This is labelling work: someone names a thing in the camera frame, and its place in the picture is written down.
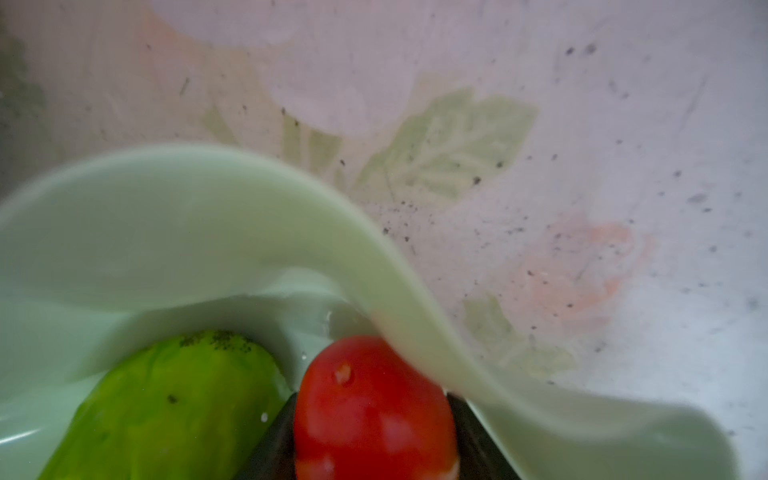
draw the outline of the light green bowl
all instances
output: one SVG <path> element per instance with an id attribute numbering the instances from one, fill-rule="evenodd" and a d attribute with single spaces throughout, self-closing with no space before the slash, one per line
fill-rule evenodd
<path id="1" fill-rule="evenodd" d="M 122 356 L 232 328 L 294 385 L 331 339 L 370 331 L 470 399 L 523 478 L 737 478 L 696 409 L 570 392 L 480 363 L 380 229 L 276 161 L 214 146 L 105 155 L 0 208 L 0 478 L 34 478 Z"/>

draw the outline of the red tomato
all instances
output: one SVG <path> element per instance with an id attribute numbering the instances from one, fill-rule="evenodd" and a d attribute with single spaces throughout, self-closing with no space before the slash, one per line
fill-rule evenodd
<path id="1" fill-rule="evenodd" d="M 293 420 L 298 480 L 456 480 L 453 415 L 442 389 L 374 336 L 314 359 Z"/>

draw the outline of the green vegetable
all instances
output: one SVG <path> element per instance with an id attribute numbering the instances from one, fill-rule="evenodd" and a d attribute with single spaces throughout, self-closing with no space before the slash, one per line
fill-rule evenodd
<path id="1" fill-rule="evenodd" d="M 78 407 L 40 480 L 231 480 L 290 395 L 274 358 L 230 332 L 156 343 Z"/>

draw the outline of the green fruit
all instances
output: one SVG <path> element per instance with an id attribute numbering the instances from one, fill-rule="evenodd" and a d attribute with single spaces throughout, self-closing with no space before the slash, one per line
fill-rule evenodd
<path id="1" fill-rule="evenodd" d="M 156 343 L 78 407 L 40 480 L 231 480 L 290 395 L 274 358 L 230 332 Z"/>

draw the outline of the tomato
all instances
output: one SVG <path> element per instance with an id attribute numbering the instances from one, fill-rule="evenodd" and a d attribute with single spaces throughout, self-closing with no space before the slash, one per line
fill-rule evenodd
<path id="1" fill-rule="evenodd" d="M 298 480 L 456 480 L 456 432 L 442 389 L 374 336 L 323 350 L 293 420 Z"/>

